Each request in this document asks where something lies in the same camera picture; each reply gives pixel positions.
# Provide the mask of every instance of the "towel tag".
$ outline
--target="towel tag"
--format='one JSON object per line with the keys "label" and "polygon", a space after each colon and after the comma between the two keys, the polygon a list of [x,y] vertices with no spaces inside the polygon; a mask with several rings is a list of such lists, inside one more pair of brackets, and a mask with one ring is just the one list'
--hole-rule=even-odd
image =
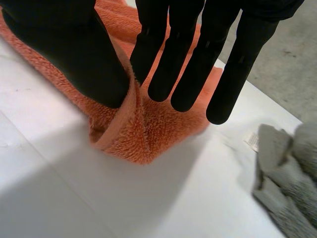
{"label": "towel tag", "polygon": [[258,134],[251,132],[243,140],[247,145],[255,152],[259,151],[259,136]]}

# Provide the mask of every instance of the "terry cloth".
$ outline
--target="terry cloth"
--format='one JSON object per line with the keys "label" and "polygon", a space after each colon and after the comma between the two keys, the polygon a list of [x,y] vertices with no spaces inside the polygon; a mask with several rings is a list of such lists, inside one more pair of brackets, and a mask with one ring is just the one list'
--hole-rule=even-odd
{"label": "terry cloth", "polygon": [[[213,68],[193,108],[176,112],[170,98],[163,103],[149,99],[147,87],[158,65],[162,51],[142,87],[134,78],[129,58],[136,36],[141,32],[137,10],[122,0],[98,0],[95,6],[130,77],[130,87],[119,109],[110,109],[79,93],[45,58],[18,40],[0,17],[0,34],[36,70],[70,99],[89,118],[92,145],[106,154],[138,164],[148,164],[155,157],[186,137],[202,132],[208,126],[206,108],[219,82],[222,69]],[[200,26],[185,60],[181,74],[197,44]]]}
{"label": "terry cloth", "polygon": [[315,122],[299,126],[294,139],[285,131],[262,125],[254,197],[290,238],[317,237]]}

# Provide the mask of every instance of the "concrete floor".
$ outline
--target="concrete floor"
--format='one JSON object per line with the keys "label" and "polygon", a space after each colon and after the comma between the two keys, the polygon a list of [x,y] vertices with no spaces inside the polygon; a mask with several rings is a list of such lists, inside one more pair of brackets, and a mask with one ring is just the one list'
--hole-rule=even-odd
{"label": "concrete floor", "polygon": [[[235,41],[238,21],[239,17],[219,57],[223,62],[227,61]],[[248,80],[298,119],[317,118],[316,0],[305,0],[294,17],[280,22]]]}

